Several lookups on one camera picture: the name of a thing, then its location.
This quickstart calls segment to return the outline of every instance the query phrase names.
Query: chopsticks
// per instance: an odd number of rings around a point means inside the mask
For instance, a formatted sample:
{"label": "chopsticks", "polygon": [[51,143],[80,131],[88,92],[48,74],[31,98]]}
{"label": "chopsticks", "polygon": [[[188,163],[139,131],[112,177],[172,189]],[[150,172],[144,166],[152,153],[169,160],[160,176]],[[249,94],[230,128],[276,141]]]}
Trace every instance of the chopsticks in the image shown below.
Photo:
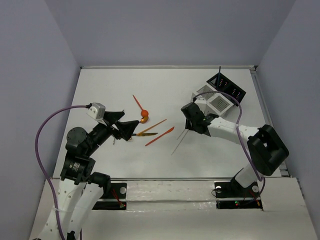
{"label": "chopsticks", "polygon": [[148,130],[150,130],[150,129],[154,128],[155,126],[158,126],[159,124],[162,124],[162,123],[163,123],[164,121],[166,121],[166,120],[167,120],[167,119],[162,120],[162,121],[158,122],[157,124],[155,124],[155,125],[153,125],[153,126],[151,126],[151,127],[148,127],[147,129],[145,129],[145,130],[143,130],[143,131],[141,131],[141,132],[137,133],[136,135],[137,135],[137,136],[139,136],[140,134],[145,133],[146,131],[148,131]]}

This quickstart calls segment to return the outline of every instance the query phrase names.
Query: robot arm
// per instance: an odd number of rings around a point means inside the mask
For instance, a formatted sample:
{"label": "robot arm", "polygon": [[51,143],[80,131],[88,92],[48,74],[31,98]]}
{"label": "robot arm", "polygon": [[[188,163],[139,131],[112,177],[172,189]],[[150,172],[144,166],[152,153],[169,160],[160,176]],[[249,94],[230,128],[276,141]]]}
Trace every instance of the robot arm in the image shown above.
{"label": "robot arm", "polygon": [[[181,109],[186,117],[185,128],[240,144],[237,124],[224,120],[216,114],[204,115],[202,109],[205,104],[204,99],[197,99]],[[259,176],[271,176],[289,155],[288,149],[275,129],[267,124],[260,128],[239,125],[238,129]],[[248,164],[233,177],[232,188],[235,191],[246,189],[256,180],[257,175],[251,164]]]}
{"label": "robot arm", "polygon": [[57,215],[64,238],[76,240],[94,204],[110,191],[110,176],[99,172],[91,174],[96,161],[90,156],[110,136],[128,141],[139,121],[120,122],[120,118],[125,115],[123,111],[105,110],[102,104],[92,103],[87,114],[98,124],[89,133],[82,127],[75,127],[68,132],[65,145],[67,153],[57,193],[59,209],[52,208],[36,240],[61,239]]}

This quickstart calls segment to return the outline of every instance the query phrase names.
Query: orange knife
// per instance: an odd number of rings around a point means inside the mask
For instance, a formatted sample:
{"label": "orange knife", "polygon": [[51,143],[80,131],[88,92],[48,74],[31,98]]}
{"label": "orange knife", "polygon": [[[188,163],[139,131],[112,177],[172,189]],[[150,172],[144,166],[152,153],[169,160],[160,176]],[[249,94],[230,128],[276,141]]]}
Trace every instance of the orange knife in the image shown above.
{"label": "orange knife", "polygon": [[152,141],[148,142],[145,146],[148,146],[150,144],[152,144],[153,142],[157,141],[159,138],[163,137],[164,135],[171,133],[173,131],[175,127],[173,126],[172,128],[170,128],[168,131],[166,131],[165,133],[162,133],[160,136],[156,137],[155,139],[153,139]]}

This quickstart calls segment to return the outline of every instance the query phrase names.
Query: gray wall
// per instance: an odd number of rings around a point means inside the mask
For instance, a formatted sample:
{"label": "gray wall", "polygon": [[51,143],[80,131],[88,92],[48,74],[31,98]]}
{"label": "gray wall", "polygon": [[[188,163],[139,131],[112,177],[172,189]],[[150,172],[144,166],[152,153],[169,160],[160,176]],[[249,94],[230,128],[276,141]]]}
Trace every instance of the gray wall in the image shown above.
{"label": "gray wall", "polygon": [[[53,111],[71,104],[79,67],[43,0],[6,0],[0,7],[0,238],[26,240],[44,177],[35,135]],[[40,156],[53,172],[68,113],[40,136]]]}
{"label": "gray wall", "polygon": [[81,66],[257,65],[295,0],[46,0]]}
{"label": "gray wall", "polygon": [[287,145],[320,238],[320,1],[297,0],[258,67],[272,121]]}

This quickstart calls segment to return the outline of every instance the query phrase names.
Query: wooden skewer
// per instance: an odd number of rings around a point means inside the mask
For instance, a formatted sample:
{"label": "wooden skewer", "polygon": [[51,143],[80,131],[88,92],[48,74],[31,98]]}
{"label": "wooden skewer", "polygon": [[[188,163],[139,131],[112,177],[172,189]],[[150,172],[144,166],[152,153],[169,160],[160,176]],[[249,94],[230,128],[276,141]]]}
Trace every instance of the wooden skewer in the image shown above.
{"label": "wooden skewer", "polygon": [[189,132],[189,130],[187,130],[184,134],[184,136],[181,138],[180,142],[178,143],[178,145],[175,147],[175,149],[173,150],[173,152],[171,153],[171,155],[173,155],[175,153],[175,151],[178,149],[179,145],[181,144],[181,142],[183,141],[183,139],[185,138],[185,136],[187,135],[187,133]]}
{"label": "wooden skewer", "polygon": [[155,125],[153,125],[153,126],[151,126],[151,127],[148,127],[147,129],[145,129],[145,130],[143,130],[143,131],[139,132],[139,133],[137,134],[137,136],[139,136],[140,134],[145,133],[146,131],[148,131],[148,130],[150,130],[150,129],[154,128],[155,126],[158,126],[159,124],[162,124],[162,123],[163,123],[164,121],[166,121],[166,120],[167,120],[167,119],[162,120],[162,121],[158,122],[157,124],[155,124]]}
{"label": "wooden skewer", "polygon": [[182,136],[182,134],[184,134],[186,129],[183,129],[182,133],[178,136],[177,140]]}

